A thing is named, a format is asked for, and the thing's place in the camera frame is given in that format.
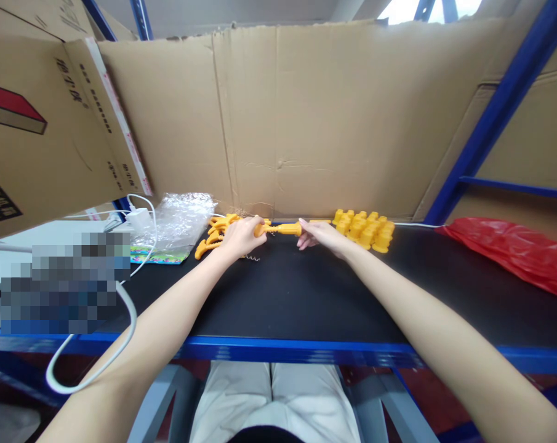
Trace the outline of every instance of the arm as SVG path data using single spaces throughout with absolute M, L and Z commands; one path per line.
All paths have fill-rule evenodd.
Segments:
M 40 443 L 127 441 L 146 392 L 188 336 L 196 316 L 218 279 L 234 261 L 266 241 L 254 237 L 261 217 L 233 223 L 222 246 L 161 295 L 137 319 L 128 346 L 96 380 L 65 403 Z M 128 330 L 108 348 L 86 375 L 118 349 Z
M 301 224 L 299 248 L 322 243 L 352 267 L 486 441 L 557 443 L 557 409 L 469 323 L 328 223 Z

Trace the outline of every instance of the red plastic bag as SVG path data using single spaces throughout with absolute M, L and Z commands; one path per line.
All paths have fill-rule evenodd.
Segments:
M 557 242 L 525 226 L 463 217 L 436 232 L 491 258 L 528 283 L 557 295 Z

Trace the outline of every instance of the hand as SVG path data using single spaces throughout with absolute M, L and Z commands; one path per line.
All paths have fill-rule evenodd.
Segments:
M 318 223 L 309 223 L 299 218 L 303 234 L 299 237 L 297 247 L 304 250 L 309 246 L 315 246 L 321 243 L 330 249 L 336 257 L 344 258 L 344 252 L 350 247 L 358 246 L 354 242 L 348 240 L 340 234 L 335 228 L 324 221 Z
M 217 250 L 229 254 L 234 261 L 249 254 L 256 247 L 266 243 L 266 233 L 254 237 L 255 227 L 263 224 L 264 219 L 258 215 L 233 222 L 225 231 L 223 242 Z

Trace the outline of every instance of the white charger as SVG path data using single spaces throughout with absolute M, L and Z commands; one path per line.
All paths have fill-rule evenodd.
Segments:
M 131 208 L 132 212 L 126 214 L 126 221 L 130 223 L 137 234 L 153 229 L 153 220 L 146 208 Z

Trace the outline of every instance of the black table mat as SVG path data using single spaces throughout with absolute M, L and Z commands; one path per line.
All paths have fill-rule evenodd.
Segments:
M 191 335 L 286 340 L 407 343 L 350 267 L 321 246 L 299 252 L 277 234 L 238 260 L 211 292 Z M 399 226 L 390 252 L 395 270 L 456 310 L 495 346 L 557 349 L 557 296 L 432 229 Z M 140 314 L 199 262 L 145 265 L 125 284 Z M 122 332 L 118 315 L 98 332 Z

